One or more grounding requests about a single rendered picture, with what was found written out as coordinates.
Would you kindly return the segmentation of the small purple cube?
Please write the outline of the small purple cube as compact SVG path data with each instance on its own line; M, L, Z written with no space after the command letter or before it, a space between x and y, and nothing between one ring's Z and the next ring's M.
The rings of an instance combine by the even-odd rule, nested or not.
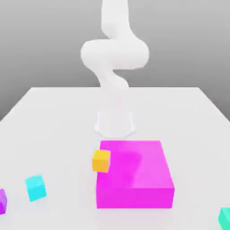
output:
M0 188L0 215L5 214L7 208L7 196L5 190Z

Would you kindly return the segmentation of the large magenta box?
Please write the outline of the large magenta box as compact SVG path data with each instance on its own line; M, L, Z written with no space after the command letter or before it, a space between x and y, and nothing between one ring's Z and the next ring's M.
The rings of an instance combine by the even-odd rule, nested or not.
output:
M160 141L101 141L111 153L98 172L97 208L171 208L174 183Z

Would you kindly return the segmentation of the small cyan cube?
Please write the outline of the small cyan cube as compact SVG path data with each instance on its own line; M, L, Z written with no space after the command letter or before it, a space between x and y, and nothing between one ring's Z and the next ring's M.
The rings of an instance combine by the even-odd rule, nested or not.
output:
M25 184L31 202L47 196L45 183L41 175L26 178Z

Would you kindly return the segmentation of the small turquoise cube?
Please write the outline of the small turquoise cube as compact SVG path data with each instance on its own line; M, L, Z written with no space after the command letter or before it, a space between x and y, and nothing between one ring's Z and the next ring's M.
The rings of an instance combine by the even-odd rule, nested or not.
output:
M230 230L230 208L221 208L218 221L222 230Z

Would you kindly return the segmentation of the small orange cube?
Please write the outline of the small orange cube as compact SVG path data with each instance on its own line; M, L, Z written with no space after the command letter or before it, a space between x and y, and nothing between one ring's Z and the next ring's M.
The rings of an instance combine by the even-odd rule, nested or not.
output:
M111 152L109 150L95 150L92 167L94 172L108 173L111 164Z

